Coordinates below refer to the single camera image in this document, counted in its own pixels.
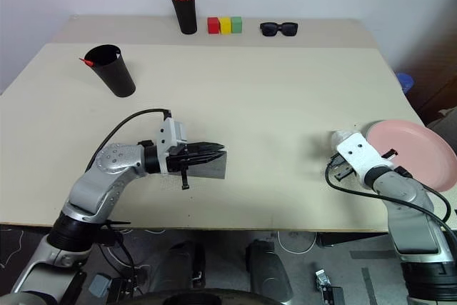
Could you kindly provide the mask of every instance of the sunglasses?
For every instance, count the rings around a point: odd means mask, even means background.
[[[284,36],[295,36],[297,35],[298,24],[292,22],[278,24],[268,21],[260,24],[260,30],[264,36],[275,36],[278,31],[282,32]]]

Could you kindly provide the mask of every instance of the pink plate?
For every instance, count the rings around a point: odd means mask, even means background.
[[[457,182],[456,154],[446,141],[424,126],[409,121],[381,121],[368,130],[366,140],[381,155],[397,150],[398,156],[392,162],[436,191],[447,191]]]

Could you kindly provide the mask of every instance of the black cup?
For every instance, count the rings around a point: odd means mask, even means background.
[[[88,61],[86,64],[94,63],[90,67],[115,95],[124,98],[135,92],[135,84],[122,59],[119,47],[111,44],[96,46],[85,55],[84,60]]]
[[[176,17],[178,17],[179,28],[186,35],[197,32],[197,18],[195,15],[195,0],[171,0],[173,2]]]

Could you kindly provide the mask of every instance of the gray floor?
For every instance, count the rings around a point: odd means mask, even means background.
[[[17,249],[20,231],[0,232],[0,262]],[[21,268],[28,261],[41,235],[26,232],[22,239],[22,250],[15,254],[5,269],[0,267],[0,294],[6,293]],[[393,256],[392,243],[388,236],[353,241],[331,248],[317,245],[304,255],[293,255],[281,249],[275,231],[184,231],[169,230],[162,234],[150,234],[133,230],[125,234],[125,244],[131,251],[135,263],[150,274],[164,253],[174,244],[186,239],[201,242],[206,248],[206,287],[249,290],[249,275],[244,262],[245,248],[254,239],[266,239],[275,243],[291,280],[294,305],[322,304],[316,290],[314,272],[324,268],[334,286],[344,290],[348,305],[402,305],[406,304],[406,289],[403,285],[401,268]],[[312,233],[281,232],[281,241],[290,250],[301,250],[313,240]],[[113,252],[125,260],[120,249]],[[90,284],[98,272],[115,276],[98,249],[94,249],[84,269],[88,273],[86,284]],[[148,289],[149,281],[142,286]],[[93,297],[87,290],[81,294],[77,304],[102,304],[103,300]]]

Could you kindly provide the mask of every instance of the green block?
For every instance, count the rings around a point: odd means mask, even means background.
[[[231,17],[231,33],[240,34],[243,31],[243,21],[241,17]]]

